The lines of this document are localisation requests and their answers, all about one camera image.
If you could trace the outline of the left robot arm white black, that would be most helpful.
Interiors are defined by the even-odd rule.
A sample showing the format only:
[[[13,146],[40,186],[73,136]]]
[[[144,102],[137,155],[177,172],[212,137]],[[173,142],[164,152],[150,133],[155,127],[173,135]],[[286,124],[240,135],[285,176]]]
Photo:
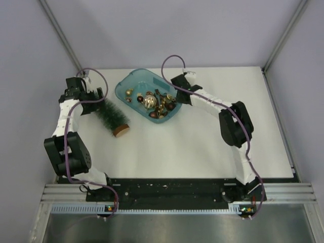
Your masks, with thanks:
[[[114,197],[115,189],[109,185],[108,176],[92,165],[90,152],[78,134],[81,116],[97,111],[103,104],[103,91],[93,88],[88,77],[66,79],[67,89],[59,99],[60,114],[50,138],[44,147],[57,176],[67,177],[66,168],[73,181],[85,182],[105,201]]]

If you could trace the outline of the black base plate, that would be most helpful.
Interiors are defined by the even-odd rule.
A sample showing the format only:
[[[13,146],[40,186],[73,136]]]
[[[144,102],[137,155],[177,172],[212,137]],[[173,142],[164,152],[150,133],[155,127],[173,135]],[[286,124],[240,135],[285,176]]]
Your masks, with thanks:
[[[258,179],[243,185],[236,179],[111,178],[108,188],[76,184],[87,202],[116,202],[119,210],[212,210],[229,203],[265,201]]]

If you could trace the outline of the brown ribbon gold berry sprig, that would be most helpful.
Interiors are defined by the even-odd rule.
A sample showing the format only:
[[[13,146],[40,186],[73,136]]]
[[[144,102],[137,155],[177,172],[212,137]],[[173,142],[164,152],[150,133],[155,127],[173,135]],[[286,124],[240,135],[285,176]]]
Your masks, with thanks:
[[[166,117],[171,111],[176,108],[176,100],[171,94],[162,94],[158,89],[155,89],[153,95],[157,99],[157,104],[154,108],[154,111],[158,113],[159,119]]]

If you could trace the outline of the large silver gold bauble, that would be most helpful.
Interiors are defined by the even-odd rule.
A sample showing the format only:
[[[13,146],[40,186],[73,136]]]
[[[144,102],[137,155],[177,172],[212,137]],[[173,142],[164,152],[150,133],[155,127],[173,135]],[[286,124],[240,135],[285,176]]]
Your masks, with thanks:
[[[157,99],[153,95],[147,95],[145,96],[143,100],[143,105],[146,109],[152,109],[155,108],[157,104]]]

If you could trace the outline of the right aluminium corner post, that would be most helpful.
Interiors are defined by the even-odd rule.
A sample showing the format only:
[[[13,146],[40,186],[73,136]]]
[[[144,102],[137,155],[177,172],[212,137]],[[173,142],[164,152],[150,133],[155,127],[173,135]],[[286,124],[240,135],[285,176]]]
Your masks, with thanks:
[[[302,0],[298,2],[297,8],[295,9],[293,15],[289,19],[286,27],[284,28],[282,34],[280,35],[278,41],[276,42],[274,48],[272,49],[270,56],[268,57],[266,63],[262,67],[262,72],[265,75],[268,70],[273,65],[274,61],[280,54],[281,50],[285,46],[286,42],[288,41],[290,35],[292,34],[294,28],[297,26],[299,20],[301,19],[303,13],[307,9],[310,1],[309,0]]]

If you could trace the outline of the teal plastic bin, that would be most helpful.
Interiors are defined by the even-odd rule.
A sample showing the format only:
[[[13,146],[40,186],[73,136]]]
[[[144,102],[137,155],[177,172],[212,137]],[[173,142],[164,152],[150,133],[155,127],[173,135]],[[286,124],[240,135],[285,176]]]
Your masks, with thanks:
[[[115,87],[115,95],[155,124],[170,120],[182,106],[176,101],[177,91],[174,87],[143,68],[131,71],[120,81]]]

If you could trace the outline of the small gold bauble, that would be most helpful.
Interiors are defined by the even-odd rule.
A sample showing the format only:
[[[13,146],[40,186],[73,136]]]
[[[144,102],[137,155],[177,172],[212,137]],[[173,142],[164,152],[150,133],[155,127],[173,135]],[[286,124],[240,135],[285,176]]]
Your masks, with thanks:
[[[126,96],[131,96],[132,93],[133,93],[133,89],[127,89],[127,90],[125,91]]]

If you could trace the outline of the aluminium corner post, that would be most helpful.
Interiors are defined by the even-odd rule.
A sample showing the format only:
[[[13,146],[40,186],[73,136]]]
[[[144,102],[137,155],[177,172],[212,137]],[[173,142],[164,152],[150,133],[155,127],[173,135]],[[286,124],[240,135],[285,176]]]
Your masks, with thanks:
[[[286,27],[284,28],[282,34],[280,35],[278,41],[276,42],[274,48],[272,49],[270,56],[268,57],[266,63],[262,67],[262,72],[265,75],[268,70],[273,65],[274,61],[280,54],[281,50],[285,46],[286,42],[288,41],[290,35],[292,34],[294,28],[297,26],[299,20],[301,19],[303,13],[307,9],[310,1],[309,0],[302,0],[298,2],[297,8],[295,9],[293,15],[289,19]]]
[[[70,45],[62,27],[60,26],[57,18],[55,17],[50,5],[46,0],[37,0],[40,8],[44,12],[45,16],[47,17],[48,21],[50,22],[56,36],[58,37],[61,46],[65,50],[66,54],[68,55],[70,61],[72,62],[73,66],[77,71],[82,69],[82,65],[78,60],[72,46]]]

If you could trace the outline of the left aluminium corner post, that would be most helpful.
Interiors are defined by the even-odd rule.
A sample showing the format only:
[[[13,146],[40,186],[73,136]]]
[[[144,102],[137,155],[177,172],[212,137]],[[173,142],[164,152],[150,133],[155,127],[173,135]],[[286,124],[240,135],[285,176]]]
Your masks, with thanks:
[[[50,5],[46,0],[37,0],[40,8],[44,12],[45,16],[47,17],[48,21],[50,22],[56,36],[58,37],[61,46],[65,50],[66,54],[68,55],[70,61],[72,62],[73,66],[77,71],[82,69],[82,65],[78,60],[72,46],[70,45],[62,27],[60,26],[57,18],[55,17]]]

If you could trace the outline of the aluminium front rail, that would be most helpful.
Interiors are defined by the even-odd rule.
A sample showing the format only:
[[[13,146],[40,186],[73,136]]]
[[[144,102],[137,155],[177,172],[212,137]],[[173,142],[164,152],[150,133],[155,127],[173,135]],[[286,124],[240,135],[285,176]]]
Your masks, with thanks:
[[[91,191],[83,186],[71,184],[48,184],[41,196],[42,203],[111,202],[117,194],[119,201],[132,202],[139,199],[211,199],[220,203],[231,199],[234,203],[260,201],[261,187],[243,199],[233,183],[223,186],[215,182],[120,182],[115,191],[100,188]],[[264,183],[265,203],[303,204],[314,203],[316,197],[309,183]]]

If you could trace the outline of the small green christmas tree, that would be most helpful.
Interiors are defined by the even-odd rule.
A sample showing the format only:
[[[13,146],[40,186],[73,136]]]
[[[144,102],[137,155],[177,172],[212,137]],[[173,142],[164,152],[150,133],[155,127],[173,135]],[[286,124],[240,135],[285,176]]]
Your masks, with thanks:
[[[102,125],[116,138],[121,137],[130,129],[127,116],[108,99],[98,104],[96,115]]]

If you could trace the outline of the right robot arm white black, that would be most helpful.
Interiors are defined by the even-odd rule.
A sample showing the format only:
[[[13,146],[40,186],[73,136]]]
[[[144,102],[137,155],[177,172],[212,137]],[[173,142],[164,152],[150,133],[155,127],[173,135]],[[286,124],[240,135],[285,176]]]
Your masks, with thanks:
[[[233,152],[237,196],[248,200],[255,194],[255,187],[260,186],[260,201],[263,202],[263,180],[252,165],[250,156],[254,126],[245,104],[241,101],[225,102],[207,93],[201,86],[190,83],[194,77],[194,72],[185,72],[171,79],[172,86],[177,90],[177,102],[200,108],[218,119],[221,137]]]

